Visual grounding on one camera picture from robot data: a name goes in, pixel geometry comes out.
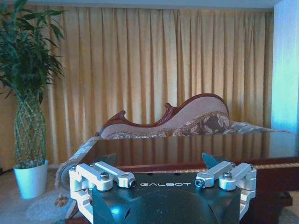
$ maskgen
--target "gray carpet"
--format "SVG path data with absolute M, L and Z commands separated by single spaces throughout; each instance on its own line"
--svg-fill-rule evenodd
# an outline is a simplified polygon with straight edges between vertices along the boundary
M 62 224 L 71 200 L 64 207 L 54 206 L 54 201 L 61 192 L 69 198 L 70 193 L 61 188 L 54 188 L 55 170 L 48 171 L 45 194 L 34 199 L 21 199 L 13 172 L 0 176 L 0 223 L 1 224 Z M 294 206 L 284 209 L 280 224 L 299 224 L 299 193 L 291 193 Z

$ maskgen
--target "bolt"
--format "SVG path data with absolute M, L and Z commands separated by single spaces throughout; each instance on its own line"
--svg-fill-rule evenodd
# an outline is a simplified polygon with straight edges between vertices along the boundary
M 130 188 L 135 187 L 136 184 L 137 184 L 137 180 L 130 180 L 130 181 L 129 181 L 129 187 L 130 187 Z
M 100 173 L 100 181 L 105 181 L 109 179 L 109 174 L 107 172 Z
M 196 187 L 202 188 L 205 185 L 205 182 L 202 179 L 196 179 L 194 182 Z
M 225 172 L 225 173 L 223 173 L 222 176 L 223 176 L 223 179 L 225 179 L 225 180 L 231 180 L 233 178 L 233 175 L 231 172 Z

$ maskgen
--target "potted plant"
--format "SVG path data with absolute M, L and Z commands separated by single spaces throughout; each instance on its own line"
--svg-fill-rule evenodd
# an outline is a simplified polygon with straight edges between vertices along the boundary
M 18 99 L 14 172 L 22 198 L 33 198 L 44 192 L 47 177 L 43 91 L 53 77 L 63 75 L 61 63 L 51 54 L 51 47 L 57 46 L 43 30 L 52 29 L 57 40 L 63 38 L 58 22 L 49 23 L 63 11 L 35 12 L 24 8 L 26 2 L 17 0 L 10 9 L 0 5 L 0 81 L 10 87 L 8 95 L 13 92 Z

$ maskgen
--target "blue wall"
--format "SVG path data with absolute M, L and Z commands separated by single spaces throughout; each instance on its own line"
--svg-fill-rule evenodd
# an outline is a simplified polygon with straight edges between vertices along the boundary
M 299 131 L 299 0 L 274 8 L 271 125 Z

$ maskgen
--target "silver metal clamp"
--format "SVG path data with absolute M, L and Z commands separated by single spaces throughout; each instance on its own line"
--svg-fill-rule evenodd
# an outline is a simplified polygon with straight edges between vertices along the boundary
M 79 164 L 72 167 L 70 173 L 71 198 L 75 199 L 79 211 L 93 224 L 93 207 L 90 195 L 85 189 L 94 187 L 107 191 L 113 187 L 113 180 L 121 188 L 131 188 L 136 185 L 136 179 L 130 172 L 124 172 L 104 162 L 92 163 L 90 166 Z
M 241 189 L 240 219 L 248 211 L 250 200 L 256 197 L 256 169 L 247 163 L 235 167 L 232 163 L 223 161 L 208 171 L 197 173 L 195 186 L 199 188 L 212 187 L 219 179 L 219 187 L 226 191 Z
M 199 188 L 212 187 L 214 186 L 214 181 L 217 180 L 223 172 L 227 172 L 232 168 L 233 164 L 231 162 L 222 161 L 217 166 L 214 166 L 205 172 L 197 173 L 194 184 Z

